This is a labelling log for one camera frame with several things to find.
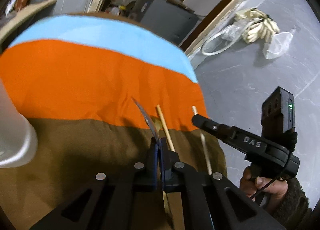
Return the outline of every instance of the brown cloth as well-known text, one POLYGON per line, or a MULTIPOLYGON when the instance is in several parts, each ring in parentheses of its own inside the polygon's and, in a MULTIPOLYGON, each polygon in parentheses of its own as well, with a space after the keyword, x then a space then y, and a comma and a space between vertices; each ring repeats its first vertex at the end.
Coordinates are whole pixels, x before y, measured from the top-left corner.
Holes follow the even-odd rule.
MULTIPOLYGON (((0 170, 0 204, 17 230, 27 230, 95 175, 115 174, 144 161, 152 137, 148 129, 108 125, 95 120, 30 119, 39 147, 27 165, 0 170)), ((180 160, 206 171, 200 130, 170 130, 180 160)), ((222 150, 205 135, 214 171, 226 176, 222 150)), ((183 229, 179 193, 168 194, 176 229, 183 229)), ((139 194, 132 229, 170 229, 161 190, 139 194)))

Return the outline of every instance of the bamboo skewer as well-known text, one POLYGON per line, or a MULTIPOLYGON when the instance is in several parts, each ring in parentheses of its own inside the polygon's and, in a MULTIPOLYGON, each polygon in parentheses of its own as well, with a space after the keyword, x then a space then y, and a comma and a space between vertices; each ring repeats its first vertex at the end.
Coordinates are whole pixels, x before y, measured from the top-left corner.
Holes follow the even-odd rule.
POLYGON ((175 152, 175 149, 174 149, 174 146, 173 146, 173 142, 171 140, 171 137, 170 137, 170 134, 169 134, 169 130, 168 130, 167 124, 166 124, 166 122, 164 120, 164 116, 163 116, 163 113, 162 113, 162 110, 161 110, 161 107, 160 107, 159 104, 157 105, 157 111, 158 111, 159 118, 160 118, 161 123, 162 123, 162 127, 163 127, 163 130, 164 130, 165 136, 167 137, 167 140, 168 140, 169 148, 170 148, 171 151, 175 152))
MULTIPOLYGON (((159 131, 163 128, 162 122, 157 117, 152 117, 152 121, 155 124, 156 130, 159 134, 159 131)), ((173 224, 173 219, 172 219, 172 211, 171 211, 171 208, 169 205, 167 193, 162 191, 162 197, 163 197, 163 204, 164 204, 164 212, 166 214, 168 224, 170 225, 171 229, 174 229, 174 224, 173 224)))
MULTIPOLYGON (((192 111, 194 115, 198 114, 197 108, 195 106, 192 106, 192 111)), ((209 158, 209 152, 208 152, 207 143, 205 141, 204 134, 202 132, 200 132, 200 138, 201 138, 202 148, 204 152, 205 163, 207 164, 208 173, 209 175, 211 175, 212 168, 211 168, 211 162, 209 158)))

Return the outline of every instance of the fur sleeve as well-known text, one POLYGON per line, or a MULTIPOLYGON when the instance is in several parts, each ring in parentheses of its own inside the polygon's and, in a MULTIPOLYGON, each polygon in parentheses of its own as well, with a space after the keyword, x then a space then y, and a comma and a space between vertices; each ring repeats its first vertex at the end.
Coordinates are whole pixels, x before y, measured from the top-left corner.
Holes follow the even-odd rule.
POLYGON ((273 217, 287 230, 296 229, 308 215, 309 199, 297 178, 287 180, 288 192, 273 217))

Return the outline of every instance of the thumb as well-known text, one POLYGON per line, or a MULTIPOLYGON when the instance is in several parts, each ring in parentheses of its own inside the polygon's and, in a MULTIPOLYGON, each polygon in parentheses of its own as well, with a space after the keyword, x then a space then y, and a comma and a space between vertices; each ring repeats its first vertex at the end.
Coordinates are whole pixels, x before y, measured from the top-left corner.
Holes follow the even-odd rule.
MULTIPOLYGON (((269 183, 271 179, 265 177, 257 177, 255 185, 257 189, 261 189, 266 184, 269 183)), ((264 192, 276 195, 284 195, 288 190, 288 183, 285 180, 275 180, 269 187, 267 187, 264 192)))

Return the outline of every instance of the metal screw head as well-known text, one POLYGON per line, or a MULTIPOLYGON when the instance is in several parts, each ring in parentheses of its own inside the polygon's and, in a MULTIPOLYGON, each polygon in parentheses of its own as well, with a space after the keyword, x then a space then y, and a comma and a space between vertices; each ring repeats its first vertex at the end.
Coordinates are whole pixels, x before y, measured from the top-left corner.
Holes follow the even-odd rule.
POLYGON ((212 177, 214 179, 220 180, 220 179, 222 179, 223 176, 222 176, 222 174, 220 172, 215 172, 215 173, 212 174, 212 177))
POLYGON ((96 175, 97 180, 104 180, 105 178, 106 178, 106 174, 104 174, 103 172, 100 172, 96 175))
POLYGON ((181 161, 177 161, 174 166, 178 169, 182 169, 184 167, 184 163, 181 161))
POLYGON ((137 162, 134 164, 134 167, 136 169, 142 169, 144 167, 144 164, 142 162, 137 162))

